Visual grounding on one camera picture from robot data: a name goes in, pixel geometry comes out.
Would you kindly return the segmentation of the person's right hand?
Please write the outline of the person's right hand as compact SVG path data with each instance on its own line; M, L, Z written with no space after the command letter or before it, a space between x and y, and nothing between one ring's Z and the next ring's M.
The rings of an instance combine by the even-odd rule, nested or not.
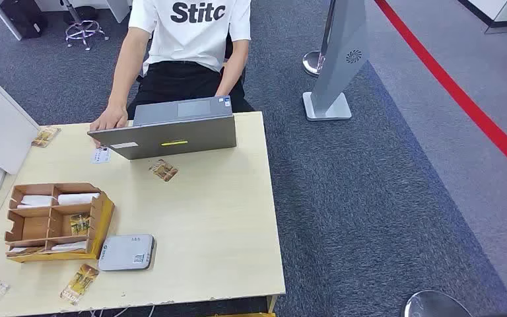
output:
M101 115L90 124L91 131L125 127L128 113L125 106L108 105Z

